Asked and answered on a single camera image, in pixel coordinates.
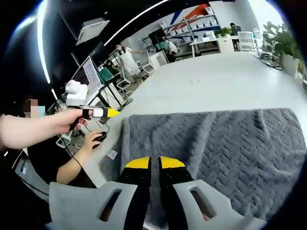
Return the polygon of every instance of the white table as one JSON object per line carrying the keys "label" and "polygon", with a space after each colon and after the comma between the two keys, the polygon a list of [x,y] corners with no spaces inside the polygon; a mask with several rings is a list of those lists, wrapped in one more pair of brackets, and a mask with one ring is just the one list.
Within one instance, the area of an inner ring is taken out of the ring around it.
{"label": "white table", "polygon": [[192,46],[192,54],[193,54],[193,57],[195,57],[195,48],[194,46],[197,45],[197,44],[202,44],[202,43],[208,43],[208,42],[216,42],[217,39],[209,39],[209,40],[205,40],[203,41],[203,39],[197,39],[196,41],[193,41],[190,43],[190,46]]}
{"label": "white table", "polygon": [[239,40],[239,36],[238,35],[232,35],[230,36],[232,40]]}
{"label": "white table", "polygon": [[[212,54],[164,65],[132,95],[134,101],[107,122],[110,131],[84,166],[93,183],[106,180],[100,162],[132,114],[194,113],[219,110],[291,108],[307,136],[307,96],[301,82],[269,68],[248,52]],[[91,121],[90,129],[97,128]]]}

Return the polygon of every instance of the green plant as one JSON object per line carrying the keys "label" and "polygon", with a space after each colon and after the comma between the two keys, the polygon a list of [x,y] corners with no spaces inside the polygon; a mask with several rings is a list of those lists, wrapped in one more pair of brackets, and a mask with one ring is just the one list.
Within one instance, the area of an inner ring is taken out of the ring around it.
{"label": "green plant", "polygon": [[266,47],[263,45],[264,50],[271,52],[274,47],[274,54],[279,58],[283,53],[291,55],[294,59],[298,58],[300,60],[299,71],[303,72],[305,69],[304,59],[291,31],[284,24],[274,25],[272,22],[268,22],[263,26],[267,30],[263,33],[263,37],[270,44]]}
{"label": "green plant", "polygon": [[232,29],[228,27],[224,27],[223,29],[214,31],[215,36],[221,35],[222,37],[225,37],[226,35],[230,35],[231,33],[232,33]]}

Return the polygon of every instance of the gray blanket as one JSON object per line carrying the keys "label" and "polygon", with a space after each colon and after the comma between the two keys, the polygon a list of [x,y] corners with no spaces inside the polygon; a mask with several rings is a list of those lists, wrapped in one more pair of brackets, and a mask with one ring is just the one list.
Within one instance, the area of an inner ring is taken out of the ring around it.
{"label": "gray blanket", "polygon": [[123,120],[121,169],[151,156],[151,202],[146,221],[165,226],[159,156],[182,161],[230,198],[241,215],[270,218],[296,182],[306,156],[300,124],[289,109],[132,115]]}

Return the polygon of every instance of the computer mouse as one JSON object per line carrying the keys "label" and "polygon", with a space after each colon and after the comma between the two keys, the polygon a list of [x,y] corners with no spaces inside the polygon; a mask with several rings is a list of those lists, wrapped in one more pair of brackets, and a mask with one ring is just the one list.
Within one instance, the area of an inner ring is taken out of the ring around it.
{"label": "computer mouse", "polygon": [[106,132],[101,132],[102,136],[96,137],[93,141],[100,141],[102,142],[104,139],[106,139]]}

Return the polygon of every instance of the ceiling light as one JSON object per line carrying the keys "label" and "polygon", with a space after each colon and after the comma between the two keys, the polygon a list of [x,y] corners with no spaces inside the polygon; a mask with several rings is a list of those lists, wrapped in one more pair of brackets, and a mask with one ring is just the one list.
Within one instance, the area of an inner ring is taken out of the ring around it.
{"label": "ceiling light", "polygon": [[143,14],[147,13],[148,11],[152,10],[153,8],[159,6],[159,5],[161,5],[161,4],[163,4],[163,3],[167,2],[167,1],[169,1],[169,0],[163,0],[163,1],[161,1],[161,2],[159,2],[159,3],[157,3],[157,4],[155,4],[155,5],[153,5],[153,6],[149,7],[149,8],[147,8],[146,10],[144,10],[143,12],[139,13],[137,16],[135,16],[134,18],[132,18],[132,19],[131,19],[129,22],[127,22],[123,27],[121,27],[115,34],[113,34],[113,36],[110,37],[109,40],[107,40],[107,42],[105,43],[105,46],[106,46],[116,35],[118,35],[118,34],[120,33],[120,31],[122,31],[123,29],[125,29],[125,28],[126,28],[130,23],[132,23],[134,20],[136,20],[137,18],[141,17]]}
{"label": "ceiling light", "polygon": [[47,8],[47,0],[43,0],[42,3],[39,5],[37,12],[37,44],[38,44],[39,57],[43,66],[44,74],[47,79],[47,83],[50,84],[50,77],[47,71],[44,48],[43,48],[43,25],[44,25],[46,8]]}
{"label": "ceiling light", "polygon": [[54,92],[54,89],[51,90],[51,92],[53,93],[53,96],[56,100],[58,100],[57,96],[56,96],[56,92]]}

